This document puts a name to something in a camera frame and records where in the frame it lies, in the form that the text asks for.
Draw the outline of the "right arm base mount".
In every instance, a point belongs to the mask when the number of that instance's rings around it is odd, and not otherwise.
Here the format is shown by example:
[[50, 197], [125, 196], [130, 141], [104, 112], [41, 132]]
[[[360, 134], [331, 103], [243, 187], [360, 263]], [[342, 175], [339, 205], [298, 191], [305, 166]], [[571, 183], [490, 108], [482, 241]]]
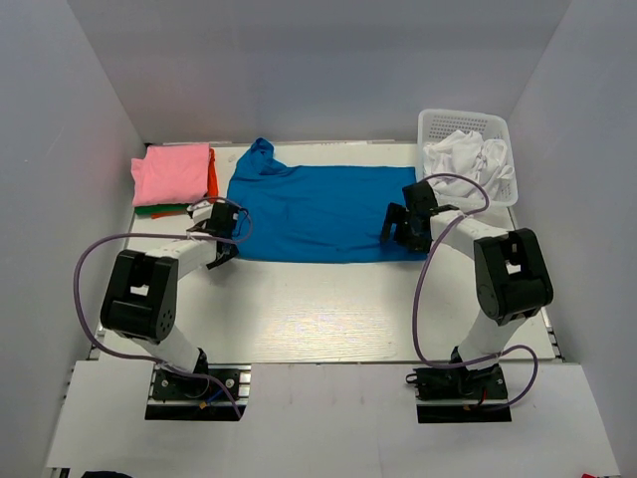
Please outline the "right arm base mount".
[[415, 388], [419, 424], [507, 423], [512, 421], [502, 368], [414, 368], [405, 376]]

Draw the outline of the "blue t-shirt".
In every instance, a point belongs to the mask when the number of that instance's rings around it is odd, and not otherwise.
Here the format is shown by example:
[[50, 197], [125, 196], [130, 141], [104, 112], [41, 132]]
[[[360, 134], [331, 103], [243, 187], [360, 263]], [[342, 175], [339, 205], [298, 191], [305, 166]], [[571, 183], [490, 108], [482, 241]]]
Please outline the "blue t-shirt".
[[245, 260], [288, 263], [422, 261], [380, 234], [389, 204], [404, 202], [412, 167], [288, 166], [275, 147], [256, 139], [239, 158], [227, 196], [250, 217], [237, 224]]

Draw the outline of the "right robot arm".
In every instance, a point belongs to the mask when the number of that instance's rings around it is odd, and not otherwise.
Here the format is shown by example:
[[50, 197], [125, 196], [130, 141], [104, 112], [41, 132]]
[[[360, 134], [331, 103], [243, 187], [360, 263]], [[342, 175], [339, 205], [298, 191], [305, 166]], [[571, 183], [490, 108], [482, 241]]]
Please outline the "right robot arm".
[[[390, 240], [410, 252], [425, 253], [412, 303], [412, 343], [418, 358], [433, 368], [450, 369], [451, 388], [470, 397], [486, 383], [484, 370], [516, 350], [529, 351], [509, 341], [529, 318], [549, 305], [553, 286], [535, 233], [527, 228], [508, 231], [474, 218], [490, 207], [482, 190], [484, 205], [464, 212], [441, 205], [428, 180], [403, 188], [405, 204], [390, 203], [380, 241]], [[434, 255], [447, 245], [474, 264], [475, 292], [480, 311], [469, 332], [456, 346], [449, 363], [435, 363], [425, 357], [418, 339], [418, 313], [422, 288]]]

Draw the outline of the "white t-shirt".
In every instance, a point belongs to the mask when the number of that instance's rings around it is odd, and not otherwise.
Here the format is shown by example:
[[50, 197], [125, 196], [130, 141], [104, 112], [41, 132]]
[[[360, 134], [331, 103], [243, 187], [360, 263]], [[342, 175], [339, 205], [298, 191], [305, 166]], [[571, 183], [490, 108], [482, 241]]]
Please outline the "white t-shirt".
[[439, 142], [423, 146], [425, 175], [455, 173], [477, 182], [495, 199], [515, 176], [502, 139], [483, 139], [477, 131], [455, 130]]

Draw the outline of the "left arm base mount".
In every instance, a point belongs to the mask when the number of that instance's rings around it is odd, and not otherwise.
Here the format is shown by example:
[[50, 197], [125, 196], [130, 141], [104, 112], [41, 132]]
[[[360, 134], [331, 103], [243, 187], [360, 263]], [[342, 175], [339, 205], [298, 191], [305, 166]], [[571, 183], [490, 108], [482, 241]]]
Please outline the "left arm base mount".
[[[228, 389], [240, 414], [250, 395], [251, 367], [211, 364], [209, 374]], [[225, 422], [239, 421], [231, 400], [215, 381], [190, 380], [157, 367], [151, 376], [145, 420]]]

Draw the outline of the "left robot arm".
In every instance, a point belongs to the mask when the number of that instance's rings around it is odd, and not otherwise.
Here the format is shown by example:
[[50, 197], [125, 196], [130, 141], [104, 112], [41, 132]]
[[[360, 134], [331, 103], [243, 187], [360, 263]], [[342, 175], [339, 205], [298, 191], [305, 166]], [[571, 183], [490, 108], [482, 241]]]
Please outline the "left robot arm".
[[101, 309], [102, 326], [177, 371], [176, 385], [190, 397], [208, 390], [211, 375], [205, 353], [175, 325], [178, 283], [238, 254], [235, 230], [246, 212], [228, 202], [196, 207], [195, 223], [186, 235], [146, 252], [125, 249], [115, 258]]

